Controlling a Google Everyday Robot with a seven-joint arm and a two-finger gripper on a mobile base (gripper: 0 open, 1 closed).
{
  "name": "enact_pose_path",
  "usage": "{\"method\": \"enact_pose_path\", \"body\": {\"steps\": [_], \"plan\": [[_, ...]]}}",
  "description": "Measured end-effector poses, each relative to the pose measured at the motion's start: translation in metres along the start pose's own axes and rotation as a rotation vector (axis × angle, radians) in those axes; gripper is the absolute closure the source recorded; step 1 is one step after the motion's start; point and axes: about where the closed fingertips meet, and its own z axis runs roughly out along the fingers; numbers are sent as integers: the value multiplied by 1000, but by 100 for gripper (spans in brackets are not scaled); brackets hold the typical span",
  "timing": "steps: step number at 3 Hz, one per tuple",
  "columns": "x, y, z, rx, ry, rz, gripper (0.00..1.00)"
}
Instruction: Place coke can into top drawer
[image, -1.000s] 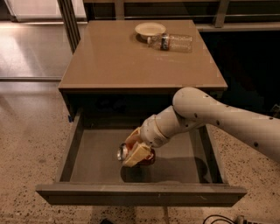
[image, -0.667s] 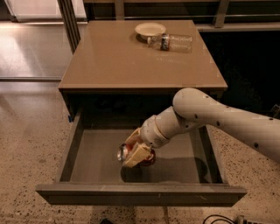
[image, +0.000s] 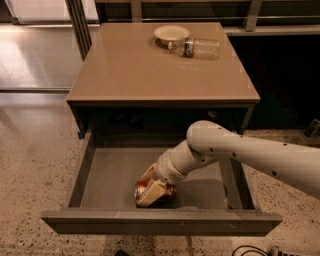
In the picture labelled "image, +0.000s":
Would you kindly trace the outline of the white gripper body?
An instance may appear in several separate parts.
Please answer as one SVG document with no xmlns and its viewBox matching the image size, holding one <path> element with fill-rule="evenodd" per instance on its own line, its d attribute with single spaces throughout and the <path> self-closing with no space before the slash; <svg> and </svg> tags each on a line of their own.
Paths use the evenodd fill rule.
<svg viewBox="0 0 320 256">
<path fill-rule="evenodd" d="M 156 162 L 156 176 L 168 184 L 176 185 L 186 178 L 182 172 L 183 160 L 181 153 L 163 153 Z"/>
</svg>

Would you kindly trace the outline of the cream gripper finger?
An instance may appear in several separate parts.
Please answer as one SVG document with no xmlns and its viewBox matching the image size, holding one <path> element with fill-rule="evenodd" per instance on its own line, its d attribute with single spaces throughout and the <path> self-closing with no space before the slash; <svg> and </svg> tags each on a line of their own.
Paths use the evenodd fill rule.
<svg viewBox="0 0 320 256">
<path fill-rule="evenodd" d="M 167 184 L 161 180 L 139 181 L 136 184 L 136 204 L 139 207 L 148 207 L 162 197 L 166 190 Z"/>
<path fill-rule="evenodd" d="M 156 180 L 157 175 L 156 175 L 156 164 L 153 163 L 149 166 L 149 168 L 146 170 L 146 172 L 142 175 L 141 180 L 142 181 L 149 181 L 151 179 Z"/>
</svg>

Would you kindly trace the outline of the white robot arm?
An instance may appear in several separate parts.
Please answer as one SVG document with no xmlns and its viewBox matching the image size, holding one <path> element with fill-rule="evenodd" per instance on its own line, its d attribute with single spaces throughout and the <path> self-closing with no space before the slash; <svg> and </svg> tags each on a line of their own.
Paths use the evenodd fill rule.
<svg viewBox="0 0 320 256">
<path fill-rule="evenodd" d="M 237 160 L 317 199 L 320 198 L 320 149 L 246 137 L 211 121 L 189 126 L 186 139 L 166 150 L 141 177 L 145 188 L 136 204 L 148 207 L 170 185 L 221 158 Z"/>
</svg>

